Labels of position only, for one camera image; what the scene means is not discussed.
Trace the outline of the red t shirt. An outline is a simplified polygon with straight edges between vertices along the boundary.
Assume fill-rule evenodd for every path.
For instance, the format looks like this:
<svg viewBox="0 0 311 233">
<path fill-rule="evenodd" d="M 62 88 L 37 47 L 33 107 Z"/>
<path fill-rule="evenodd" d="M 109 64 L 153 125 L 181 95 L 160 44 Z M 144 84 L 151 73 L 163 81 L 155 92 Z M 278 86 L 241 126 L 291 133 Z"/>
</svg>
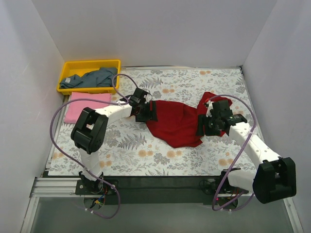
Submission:
<svg viewBox="0 0 311 233">
<path fill-rule="evenodd" d="M 205 92 L 196 108 L 175 101 L 156 100 L 158 121 L 147 121 L 150 133 L 173 148 L 197 147 L 202 144 L 201 136 L 196 135 L 198 116 L 205 115 L 206 100 L 215 95 Z"/>
</svg>

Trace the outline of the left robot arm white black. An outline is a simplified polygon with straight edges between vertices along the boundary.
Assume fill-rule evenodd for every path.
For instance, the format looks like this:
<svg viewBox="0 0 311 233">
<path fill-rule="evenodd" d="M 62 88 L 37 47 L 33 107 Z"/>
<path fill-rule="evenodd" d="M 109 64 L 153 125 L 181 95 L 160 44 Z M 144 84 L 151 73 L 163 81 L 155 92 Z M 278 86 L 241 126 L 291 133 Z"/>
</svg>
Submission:
<svg viewBox="0 0 311 233">
<path fill-rule="evenodd" d="M 104 183 L 98 150 L 104 142 L 107 126 L 122 118 L 135 116 L 136 122 L 157 121 L 156 104 L 146 101 L 148 93 L 136 88 L 134 93 L 107 107 L 82 110 L 72 132 L 71 139 L 78 148 L 83 170 L 79 177 L 83 186 L 92 194 L 99 194 Z"/>
</svg>

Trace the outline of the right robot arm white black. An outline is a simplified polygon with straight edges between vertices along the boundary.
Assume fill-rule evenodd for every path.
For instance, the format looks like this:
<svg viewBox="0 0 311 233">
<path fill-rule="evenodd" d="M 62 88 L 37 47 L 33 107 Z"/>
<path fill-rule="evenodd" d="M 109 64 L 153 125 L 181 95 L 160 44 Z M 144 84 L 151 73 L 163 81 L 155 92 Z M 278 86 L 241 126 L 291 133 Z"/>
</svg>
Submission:
<svg viewBox="0 0 311 233">
<path fill-rule="evenodd" d="M 266 204 L 296 195 L 295 162 L 271 150 L 256 134 L 241 114 L 233 114 L 227 100 L 207 101 L 206 114 L 199 115 L 199 136 L 220 136 L 225 133 L 253 162 L 256 173 L 248 173 L 232 165 L 220 175 L 218 193 L 233 192 L 236 188 L 253 193 Z"/>
</svg>

